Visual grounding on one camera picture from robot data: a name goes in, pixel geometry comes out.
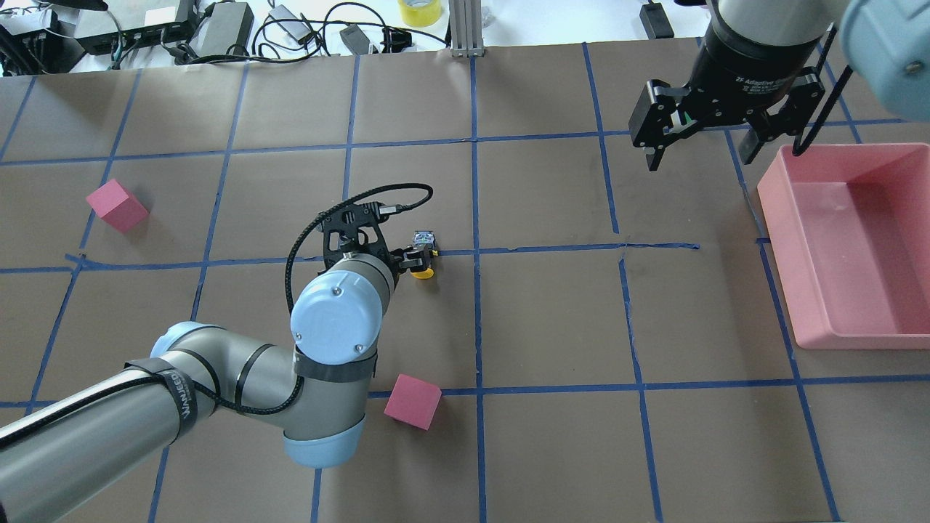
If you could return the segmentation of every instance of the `pink block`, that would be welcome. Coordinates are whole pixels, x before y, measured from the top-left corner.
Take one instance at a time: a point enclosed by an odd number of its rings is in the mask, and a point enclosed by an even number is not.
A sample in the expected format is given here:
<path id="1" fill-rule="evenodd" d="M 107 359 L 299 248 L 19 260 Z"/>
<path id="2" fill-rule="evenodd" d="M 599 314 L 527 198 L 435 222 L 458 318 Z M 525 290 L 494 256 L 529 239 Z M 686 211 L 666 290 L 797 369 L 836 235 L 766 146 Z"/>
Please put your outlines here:
<path id="1" fill-rule="evenodd" d="M 384 413 L 399 422 L 429 430 L 442 395 L 443 391 L 436 385 L 401 374 L 397 376 Z"/>
<path id="2" fill-rule="evenodd" d="M 930 349 L 930 145 L 786 145 L 759 182 L 805 349 Z"/>
<path id="3" fill-rule="evenodd" d="M 136 196 L 116 180 L 107 181 L 86 200 L 97 216 L 121 233 L 132 229 L 136 223 L 149 215 L 149 211 L 139 203 Z"/>

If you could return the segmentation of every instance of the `pink bin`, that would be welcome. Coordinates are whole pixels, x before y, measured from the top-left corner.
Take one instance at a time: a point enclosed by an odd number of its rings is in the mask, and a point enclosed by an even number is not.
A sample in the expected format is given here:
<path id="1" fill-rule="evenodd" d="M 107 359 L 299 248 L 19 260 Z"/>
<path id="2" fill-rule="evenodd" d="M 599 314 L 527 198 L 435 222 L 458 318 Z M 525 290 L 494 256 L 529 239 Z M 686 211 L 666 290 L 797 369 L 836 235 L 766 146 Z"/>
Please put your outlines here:
<path id="1" fill-rule="evenodd" d="M 798 345 L 930 349 L 930 145 L 786 145 L 759 196 Z"/>

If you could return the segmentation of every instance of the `yellow tape roll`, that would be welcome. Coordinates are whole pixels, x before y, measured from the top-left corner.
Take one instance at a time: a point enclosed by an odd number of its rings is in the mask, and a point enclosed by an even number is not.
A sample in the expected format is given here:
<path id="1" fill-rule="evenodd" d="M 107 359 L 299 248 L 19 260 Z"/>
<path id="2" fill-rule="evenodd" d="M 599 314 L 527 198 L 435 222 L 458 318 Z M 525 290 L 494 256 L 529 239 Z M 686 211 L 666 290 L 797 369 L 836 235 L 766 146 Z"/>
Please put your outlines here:
<path id="1" fill-rule="evenodd" d="M 401 8 L 401 19 L 410 27 L 433 25 L 443 14 L 439 0 L 397 0 Z"/>

